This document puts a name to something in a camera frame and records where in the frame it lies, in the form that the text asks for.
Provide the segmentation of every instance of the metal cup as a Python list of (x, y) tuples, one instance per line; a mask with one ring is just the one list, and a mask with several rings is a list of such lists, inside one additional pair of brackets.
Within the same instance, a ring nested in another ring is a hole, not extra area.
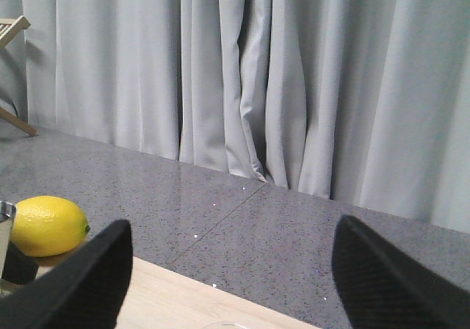
[(16, 207), (14, 204), (0, 200), (0, 278), (7, 256), (8, 242), (10, 241), (15, 214)]

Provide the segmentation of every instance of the granite floor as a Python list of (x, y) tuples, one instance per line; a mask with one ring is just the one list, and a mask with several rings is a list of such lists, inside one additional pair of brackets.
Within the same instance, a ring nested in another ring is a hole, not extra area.
[(470, 290), (470, 235), (260, 181), (41, 129), (0, 122), (0, 199), (74, 200), (97, 234), (131, 221), (136, 256), (324, 329), (350, 324), (330, 258), (354, 214), (406, 253)]

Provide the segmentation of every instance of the yellow lemon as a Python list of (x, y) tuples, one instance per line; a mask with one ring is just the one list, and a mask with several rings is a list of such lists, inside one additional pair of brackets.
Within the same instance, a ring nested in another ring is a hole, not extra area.
[(40, 195), (16, 204), (11, 240), (27, 256), (54, 256), (78, 246), (89, 230), (74, 202)]

